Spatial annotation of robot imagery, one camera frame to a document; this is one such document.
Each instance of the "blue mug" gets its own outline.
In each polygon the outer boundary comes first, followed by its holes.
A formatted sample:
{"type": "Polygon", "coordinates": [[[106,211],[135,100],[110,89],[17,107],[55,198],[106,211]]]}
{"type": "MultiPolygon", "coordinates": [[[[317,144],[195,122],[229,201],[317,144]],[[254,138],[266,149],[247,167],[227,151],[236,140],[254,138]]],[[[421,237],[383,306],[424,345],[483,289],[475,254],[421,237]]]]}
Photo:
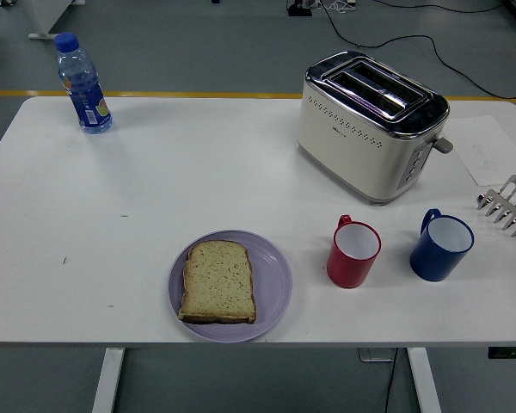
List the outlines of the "blue mug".
{"type": "Polygon", "coordinates": [[[459,218],[430,209],[411,253],[411,268],[424,280],[442,281],[474,245],[474,233],[459,218]]]}

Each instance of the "mug handle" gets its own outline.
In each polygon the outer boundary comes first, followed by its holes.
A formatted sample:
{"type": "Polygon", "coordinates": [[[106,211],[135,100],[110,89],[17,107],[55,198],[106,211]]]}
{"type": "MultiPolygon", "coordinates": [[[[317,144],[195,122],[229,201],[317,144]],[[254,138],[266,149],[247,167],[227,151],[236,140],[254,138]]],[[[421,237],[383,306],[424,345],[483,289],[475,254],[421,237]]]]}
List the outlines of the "mug handle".
{"type": "Polygon", "coordinates": [[[344,224],[348,224],[352,222],[352,219],[349,215],[341,215],[340,219],[338,220],[338,227],[340,228],[344,224]]]}
{"type": "Polygon", "coordinates": [[[424,218],[422,219],[422,225],[421,225],[421,233],[424,231],[424,229],[427,227],[428,223],[432,220],[432,218],[439,218],[441,217],[441,212],[437,208],[429,209],[424,218]]]}

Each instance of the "metal toast rack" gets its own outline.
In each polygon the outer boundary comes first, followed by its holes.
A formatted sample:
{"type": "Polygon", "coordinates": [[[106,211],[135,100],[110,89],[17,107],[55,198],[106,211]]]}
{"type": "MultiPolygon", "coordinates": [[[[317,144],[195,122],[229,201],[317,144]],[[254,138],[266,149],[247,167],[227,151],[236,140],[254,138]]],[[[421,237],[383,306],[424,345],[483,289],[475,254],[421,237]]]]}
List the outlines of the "metal toast rack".
{"type": "Polygon", "coordinates": [[[490,189],[486,194],[479,195],[477,209],[482,209],[486,205],[490,205],[485,214],[486,217],[499,211],[499,214],[495,217],[495,223],[510,215],[510,218],[502,227],[503,231],[516,225],[516,175],[508,178],[507,183],[502,186],[499,192],[490,189]]]}

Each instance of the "bottle label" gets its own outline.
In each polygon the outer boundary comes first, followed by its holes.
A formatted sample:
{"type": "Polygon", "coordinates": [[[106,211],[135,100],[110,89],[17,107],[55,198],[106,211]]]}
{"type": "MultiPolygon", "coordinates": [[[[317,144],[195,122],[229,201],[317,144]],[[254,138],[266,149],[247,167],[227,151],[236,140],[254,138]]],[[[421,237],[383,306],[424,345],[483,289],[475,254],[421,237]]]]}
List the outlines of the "bottle label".
{"type": "Polygon", "coordinates": [[[96,127],[109,122],[111,114],[103,98],[103,92],[99,83],[92,89],[83,92],[71,91],[68,87],[70,82],[67,78],[64,79],[64,85],[77,111],[80,126],[96,127]]]}

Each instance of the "toaster chrome top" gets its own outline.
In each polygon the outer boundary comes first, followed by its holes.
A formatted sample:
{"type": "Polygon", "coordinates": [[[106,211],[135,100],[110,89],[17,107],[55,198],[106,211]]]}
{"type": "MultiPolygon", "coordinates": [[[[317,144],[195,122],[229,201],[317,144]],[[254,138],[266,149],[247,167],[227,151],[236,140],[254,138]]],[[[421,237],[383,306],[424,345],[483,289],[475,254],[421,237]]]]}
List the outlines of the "toaster chrome top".
{"type": "Polygon", "coordinates": [[[305,80],[396,139],[415,139],[449,114],[442,96],[363,53],[322,60],[307,70],[305,80]]]}

